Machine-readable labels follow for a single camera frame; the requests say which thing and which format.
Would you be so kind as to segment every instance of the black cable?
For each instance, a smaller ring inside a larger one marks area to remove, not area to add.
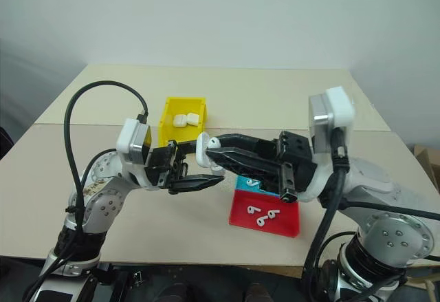
[[[81,179],[81,190],[83,190],[85,188],[85,182],[87,180],[87,176],[89,175],[89,172],[92,168],[92,166],[95,164],[96,160],[98,158],[100,158],[101,156],[103,156],[104,154],[110,153],[110,152],[116,152],[116,149],[106,149],[102,152],[99,152],[98,154],[96,154],[89,162],[89,164],[87,165],[86,169],[84,170],[84,173],[82,175],[82,179]]]
[[[425,259],[427,259],[429,261],[440,262],[440,256],[429,255],[429,256],[425,257]]]
[[[337,181],[334,193],[329,201],[329,204],[327,205],[327,210],[325,211],[324,217],[322,218],[318,230],[316,231],[315,237],[310,245],[309,252],[307,253],[307,257],[304,262],[304,268],[302,270],[301,281],[303,282],[305,292],[307,293],[311,301],[314,301],[313,295],[311,293],[311,286],[314,277],[314,265],[316,261],[316,256],[322,245],[322,242],[324,241],[325,235],[330,228],[331,221],[333,220],[333,217],[338,210],[339,202],[342,198],[342,192],[344,189],[345,176],[347,173],[344,169],[340,169],[336,171],[335,174]]]
[[[336,238],[343,237],[345,235],[355,235],[355,234],[356,234],[355,231],[339,232],[339,233],[336,233],[335,235],[330,236],[326,241],[324,241],[324,243],[322,244],[321,248],[319,249],[318,254],[316,255],[315,270],[318,269],[318,267],[319,267],[319,260],[321,258],[321,255],[324,252],[324,249],[327,247],[328,244],[330,244]]]
[[[72,116],[72,111],[74,109],[74,105],[76,101],[81,97],[83,93],[86,91],[94,88],[99,87],[101,85],[113,85],[116,87],[121,87],[123,89],[126,89],[130,91],[132,94],[134,94],[139,101],[142,103],[142,107],[144,108],[144,113],[141,115],[141,120],[146,120],[146,117],[148,116],[148,107],[146,105],[145,99],[133,88],[129,87],[128,85],[115,82],[113,80],[100,80],[98,82],[93,82],[88,85],[85,85],[84,87],[80,88],[70,99],[69,104],[67,105],[65,116],[64,116],[64,145],[66,148],[66,154],[67,154],[67,160],[69,162],[69,167],[71,174],[74,179],[75,183],[75,189],[76,189],[76,211],[75,211],[75,222],[76,222],[76,230],[79,232],[80,235],[83,234],[83,218],[84,218],[84,195],[83,195],[83,189],[81,188],[81,181],[78,174],[78,169],[76,168],[74,153],[72,151],[72,143],[70,140],[70,118]]]
[[[389,285],[393,281],[399,280],[401,276],[395,275],[392,277],[389,277],[387,279],[384,279],[382,281],[378,281],[377,283],[374,283],[370,288],[366,289],[362,293],[359,293],[358,295],[352,297],[349,300],[343,301],[342,299],[338,299],[336,302],[362,302],[365,301],[367,298],[369,298],[371,295],[374,295],[378,290],[380,290],[382,287]]]
[[[34,296],[35,292],[43,284],[44,280],[46,280],[50,276],[50,274],[53,273],[53,271],[66,264],[69,261],[69,259],[75,254],[75,252],[72,251],[69,255],[65,256],[69,251],[69,249],[73,246],[77,234],[78,231],[75,232],[74,236],[70,239],[66,247],[61,251],[61,253],[55,259],[55,261],[46,269],[46,271],[43,274],[41,274],[38,277],[38,279],[32,285],[30,285],[25,290],[25,292],[23,293],[23,299],[22,299],[23,302],[29,302],[30,299]]]
[[[69,162],[70,171],[72,174],[72,177],[74,179],[75,189],[76,189],[76,205],[75,205],[75,222],[76,222],[76,230],[74,235],[72,236],[71,240],[66,244],[65,248],[60,252],[59,256],[55,259],[55,261],[46,269],[46,271],[38,277],[38,279],[24,292],[23,294],[23,302],[28,302],[30,299],[34,296],[35,292],[40,288],[40,286],[43,284],[44,280],[46,280],[53,271],[58,269],[59,267],[66,264],[70,258],[75,254],[75,252],[71,252],[69,255],[66,256],[67,252],[73,245],[73,243],[83,234],[83,219],[84,219],[84,194],[83,189],[85,187],[85,182],[87,180],[87,176],[89,175],[89,172],[94,165],[95,161],[102,155],[116,151],[116,149],[107,149],[105,151],[102,151],[98,154],[96,154],[89,164],[87,165],[84,174],[82,176],[82,179],[80,180],[80,176],[78,174],[78,169],[76,167],[74,154],[72,151],[72,142],[70,138],[70,119],[72,116],[72,111],[74,109],[74,105],[76,101],[81,97],[83,93],[86,91],[98,87],[101,85],[113,85],[116,87],[121,87],[123,89],[126,89],[130,91],[132,94],[134,94],[139,101],[142,103],[142,107],[144,110],[143,114],[140,114],[137,116],[137,119],[145,123],[146,118],[149,114],[148,107],[146,105],[145,99],[133,88],[129,87],[128,85],[115,82],[112,80],[100,80],[98,82],[93,82],[88,85],[85,85],[81,89],[79,89],[70,99],[69,104],[67,105],[65,116],[64,116],[64,145],[66,149],[67,154],[67,160]]]
[[[429,211],[418,211],[416,209],[388,206],[386,204],[374,204],[371,202],[357,202],[344,200],[341,203],[343,209],[350,207],[377,209],[379,211],[389,211],[391,213],[405,214],[410,216],[423,217],[440,221],[440,214],[431,213]]]

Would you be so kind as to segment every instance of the cardboard box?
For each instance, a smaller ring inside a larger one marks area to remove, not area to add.
[[[440,150],[415,145],[414,156],[425,170],[435,188],[440,192]]]

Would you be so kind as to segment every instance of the blue box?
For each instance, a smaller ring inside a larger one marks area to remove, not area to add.
[[[251,180],[250,178],[244,176],[237,176],[235,189],[278,197],[278,193],[264,191],[260,189],[260,185],[261,183],[258,180]]]

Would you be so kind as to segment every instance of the white table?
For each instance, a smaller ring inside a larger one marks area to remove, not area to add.
[[[183,72],[185,88],[165,94],[164,88],[179,84],[179,72]],[[216,80],[220,79],[219,76],[228,77],[223,86],[234,85],[235,96],[224,101],[225,94],[219,95],[210,88],[196,93],[201,76],[215,76]],[[265,94],[256,92],[254,97],[258,101],[237,101],[237,85],[241,85],[242,78],[245,79],[243,84],[247,85],[251,77],[259,80],[264,90],[279,90],[278,100],[263,101]],[[306,136],[307,131],[303,128],[307,126],[307,97],[340,81],[351,90],[349,94],[355,99],[360,117],[353,132],[350,155],[381,165],[396,181],[415,189],[430,202],[439,203],[439,194],[419,163],[400,138],[389,131],[355,81],[344,71],[94,65],[75,79],[0,161],[0,255],[45,258],[56,243],[72,190],[63,146],[61,122],[64,108],[80,86],[100,79],[122,81],[140,91],[148,101],[152,125],[157,124],[167,95],[203,95],[207,98],[208,133],[237,132],[267,139],[279,134],[279,129],[272,129],[276,126]],[[115,87],[103,87],[101,93],[98,90],[78,101],[73,116],[72,144],[80,170],[94,154],[115,146],[123,119],[134,116],[139,110],[137,100],[124,94],[124,90]],[[251,107],[256,114],[247,114],[252,111],[244,111],[244,106]],[[282,108],[286,108],[286,114],[277,115]],[[258,124],[258,129],[249,129],[247,125],[250,124]],[[153,127],[153,138],[156,137],[157,128]],[[194,158],[189,157],[188,163],[190,173],[202,172]],[[228,225],[234,185],[235,176],[229,173],[224,182],[204,191],[180,195],[169,195],[166,191],[132,191],[107,234],[102,260],[113,263],[301,266],[324,213],[317,201],[300,204],[301,234],[291,239]],[[353,221],[338,213],[329,234],[355,228]],[[331,244],[323,259],[336,257],[338,248],[338,243]],[[435,253],[440,255],[440,248],[436,248]],[[423,260],[419,264],[429,263]]]

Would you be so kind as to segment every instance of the white earbud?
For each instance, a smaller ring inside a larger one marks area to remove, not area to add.
[[[272,211],[267,212],[267,216],[269,216],[270,219],[275,218],[276,214],[279,214],[280,211],[278,209],[274,209]]]
[[[255,213],[255,212],[261,212],[261,209],[259,209],[259,208],[257,208],[257,207],[254,207],[254,206],[248,206],[248,208],[247,208],[247,213],[248,214],[253,214],[253,213]]]
[[[258,226],[264,226],[264,221],[265,219],[268,219],[269,216],[262,216],[260,218],[257,218],[256,223],[258,224]]]

